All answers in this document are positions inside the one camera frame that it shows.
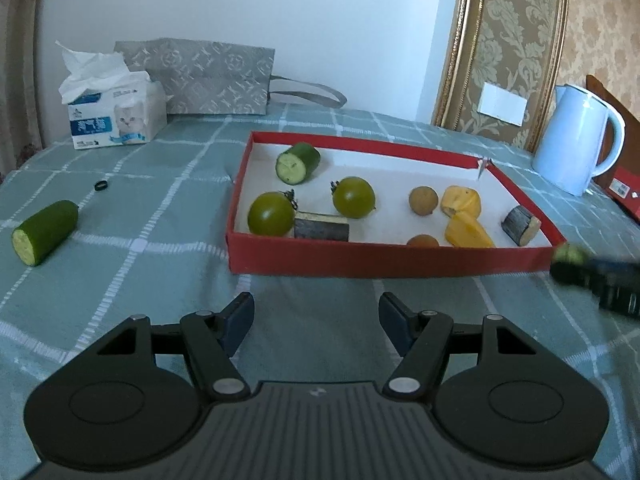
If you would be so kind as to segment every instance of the curtain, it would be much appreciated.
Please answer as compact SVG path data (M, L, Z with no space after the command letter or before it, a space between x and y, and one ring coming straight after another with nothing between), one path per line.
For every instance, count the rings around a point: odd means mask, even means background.
M42 149L33 69L36 0L0 0L0 183Z

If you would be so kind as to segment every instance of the screw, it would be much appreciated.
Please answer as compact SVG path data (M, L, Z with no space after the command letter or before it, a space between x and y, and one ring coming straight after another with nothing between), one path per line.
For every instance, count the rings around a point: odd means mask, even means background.
M235 395L244 390L244 383L233 377L218 379L213 383L213 390L220 395Z
M397 394L412 394L420 389L420 382L412 377L396 377L389 381L389 389Z

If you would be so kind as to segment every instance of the cucumber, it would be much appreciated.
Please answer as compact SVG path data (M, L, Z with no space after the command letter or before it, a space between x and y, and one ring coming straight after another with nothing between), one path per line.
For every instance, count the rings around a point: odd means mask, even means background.
M308 142L299 142L282 152L276 160L276 175L285 184L300 184L320 164L320 152Z
M42 263L78 224L78 206L60 200L22 222L11 235L15 253L28 266Z

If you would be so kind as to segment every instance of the yellow fruit piece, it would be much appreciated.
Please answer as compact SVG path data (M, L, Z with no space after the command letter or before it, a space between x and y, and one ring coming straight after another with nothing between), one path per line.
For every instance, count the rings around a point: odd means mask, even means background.
M450 218L461 211L469 213L473 218L478 218L482 211L478 192L462 186L447 187L440 202L440 208Z
M480 222L465 211L453 215L444 231L444 237L454 247L480 249L495 247L494 241Z

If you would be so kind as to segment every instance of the red object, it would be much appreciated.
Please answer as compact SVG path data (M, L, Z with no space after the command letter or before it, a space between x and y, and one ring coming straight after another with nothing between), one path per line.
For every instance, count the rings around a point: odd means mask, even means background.
M424 248L392 244L301 240L239 233L234 230L236 211L249 154L255 142L266 144L308 142L316 148L377 153L467 169L478 167L478 159L474 156L406 144L349 137L252 132L242 156L226 222L229 267L234 273L347 278L427 278L533 272L548 270L554 247L565 242L558 228L540 208L503 172L492 165L487 167L487 171L493 173L521 205L540 219L542 232L551 242L551 247Z
M616 168L607 194L631 213L640 222L640 175L631 173L622 166Z

